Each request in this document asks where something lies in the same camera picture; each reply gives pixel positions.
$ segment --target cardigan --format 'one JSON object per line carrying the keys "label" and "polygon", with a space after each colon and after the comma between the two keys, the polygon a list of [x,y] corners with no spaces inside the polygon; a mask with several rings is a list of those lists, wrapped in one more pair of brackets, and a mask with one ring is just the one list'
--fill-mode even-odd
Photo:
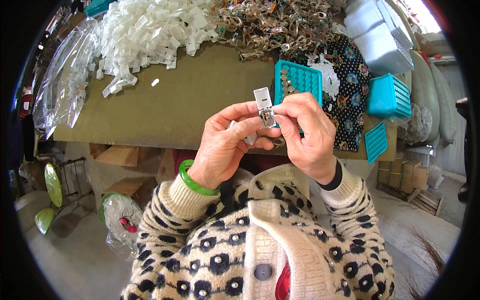
{"label": "cardigan", "polygon": [[138,257],[121,300],[393,299],[392,259],[363,179],[338,163],[321,187],[333,232],[319,225],[308,177],[293,164],[256,176],[238,169],[204,196],[177,176],[145,207]]}

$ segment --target sweater button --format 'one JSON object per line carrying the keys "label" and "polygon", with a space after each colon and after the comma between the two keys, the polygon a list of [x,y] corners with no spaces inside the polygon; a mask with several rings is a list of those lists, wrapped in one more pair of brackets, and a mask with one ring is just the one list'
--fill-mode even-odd
{"label": "sweater button", "polygon": [[268,264],[259,264],[253,271],[255,278],[265,281],[272,276],[272,267]]}

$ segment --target table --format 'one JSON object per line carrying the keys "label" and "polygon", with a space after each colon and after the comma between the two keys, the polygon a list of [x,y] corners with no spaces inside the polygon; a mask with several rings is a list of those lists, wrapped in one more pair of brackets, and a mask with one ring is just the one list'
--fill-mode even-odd
{"label": "table", "polygon": [[[90,80],[87,99],[73,128],[58,126],[56,141],[120,144],[158,148],[198,149],[205,121],[221,109],[239,102],[253,101],[253,90],[271,87],[273,60],[240,62],[234,48],[202,43],[195,57],[178,50],[177,69],[150,65],[135,74],[135,86],[125,86],[103,98],[102,91],[113,79]],[[160,82],[151,86],[154,79]],[[365,115],[365,132],[381,119]],[[388,149],[379,159],[393,161],[396,127],[387,127]],[[249,153],[266,153],[264,150]],[[286,155],[286,147],[269,154]],[[362,142],[357,153],[335,150],[345,159],[366,159]]]}

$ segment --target pile of white plastic parts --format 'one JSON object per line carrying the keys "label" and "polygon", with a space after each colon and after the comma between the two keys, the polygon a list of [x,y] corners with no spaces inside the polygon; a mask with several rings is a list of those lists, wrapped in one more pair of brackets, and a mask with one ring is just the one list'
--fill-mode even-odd
{"label": "pile of white plastic parts", "polygon": [[115,78],[103,91],[103,97],[116,94],[138,78],[132,73],[150,64],[177,67],[177,49],[185,47],[194,56],[200,44],[216,42],[209,13],[212,0],[120,0],[112,2],[101,21],[102,59],[97,79],[104,74]]}

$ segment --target bangle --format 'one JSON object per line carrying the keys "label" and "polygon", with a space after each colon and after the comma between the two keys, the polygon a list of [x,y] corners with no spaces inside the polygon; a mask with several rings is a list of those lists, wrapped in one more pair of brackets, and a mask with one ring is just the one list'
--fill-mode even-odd
{"label": "bangle", "polygon": [[193,164],[193,159],[186,159],[184,161],[182,161],[182,163],[180,164],[180,167],[179,167],[179,174],[180,174],[180,177],[183,179],[183,182],[189,187],[191,188],[192,190],[194,190],[195,192],[201,194],[201,195],[204,195],[204,196],[214,196],[218,193],[218,191],[220,190],[220,186],[214,190],[210,190],[210,189],[207,189],[207,188],[204,188],[200,185],[198,185],[195,181],[193,181],[190,176],[188,176],[187,174],[187,170],[188,168],[185,168],[185,167],[191,167]]}

